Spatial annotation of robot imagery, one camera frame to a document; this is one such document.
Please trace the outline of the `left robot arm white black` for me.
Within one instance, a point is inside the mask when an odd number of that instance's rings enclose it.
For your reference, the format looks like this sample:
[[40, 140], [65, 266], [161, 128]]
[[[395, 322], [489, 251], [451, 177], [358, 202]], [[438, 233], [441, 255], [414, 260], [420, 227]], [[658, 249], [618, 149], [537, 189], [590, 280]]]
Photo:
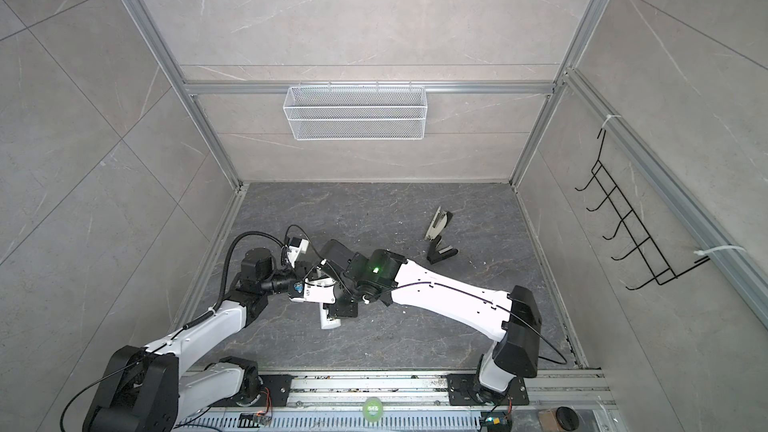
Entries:
[[216, 304], [179, 330], [143, 347], [125, 346], [110, 358], [83, 421], [85, 431], [170, 431], [181, 419], [229, 400], [268, 403], [253, 360], [225, 357], [198, 373], [190, 368], [226, 338], [253, 323], [269, 296], [301, 290], [309, 243], [285, 247], [276, 269], [269, 250], [248, 251], [241, 271]]

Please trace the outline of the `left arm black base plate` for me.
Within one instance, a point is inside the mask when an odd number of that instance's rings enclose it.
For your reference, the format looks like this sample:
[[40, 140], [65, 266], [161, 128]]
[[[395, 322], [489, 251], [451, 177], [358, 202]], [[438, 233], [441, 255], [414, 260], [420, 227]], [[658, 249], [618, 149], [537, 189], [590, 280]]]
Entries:
[[235, 400], [241, 407], [286, 407], [290, 396], [293, 376], [288, 374], [261, 375], [260, 385], [255, 392]]

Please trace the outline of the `white remote control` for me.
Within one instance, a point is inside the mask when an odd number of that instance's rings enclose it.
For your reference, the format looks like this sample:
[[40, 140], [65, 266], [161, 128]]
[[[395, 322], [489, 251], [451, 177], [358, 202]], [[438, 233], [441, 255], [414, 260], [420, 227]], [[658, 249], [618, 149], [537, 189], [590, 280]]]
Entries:
[[341, 320], [333, 317], [327, 304], [319, 305], [320, 327], [322, 330], [333, 330], [341, 326]]

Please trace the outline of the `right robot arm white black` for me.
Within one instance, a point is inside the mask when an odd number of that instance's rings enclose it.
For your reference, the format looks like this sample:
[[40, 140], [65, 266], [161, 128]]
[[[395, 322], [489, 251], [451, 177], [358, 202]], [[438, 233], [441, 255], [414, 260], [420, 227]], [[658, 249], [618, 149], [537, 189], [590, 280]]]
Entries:
[[460, 322], [492, 341], [475, 375], [483, 393], [502, 394], [516, 378], [538, 375], [541, 314], [532, 291], [484, 289], [437, 274], [386, 249], [366, 257], [331, 240], [321, 264], [356, 302], [418, 307]]

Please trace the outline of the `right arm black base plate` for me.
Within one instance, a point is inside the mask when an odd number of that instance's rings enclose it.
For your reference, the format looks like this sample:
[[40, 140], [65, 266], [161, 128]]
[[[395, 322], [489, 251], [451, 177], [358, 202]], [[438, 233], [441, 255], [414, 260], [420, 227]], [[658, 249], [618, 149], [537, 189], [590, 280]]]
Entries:
[[519, 377], [514, 377], [503, 392], [481, 386], [473, 374], [448, 374], [446, 380], [451, 406], [530, 404], [526, 384]]

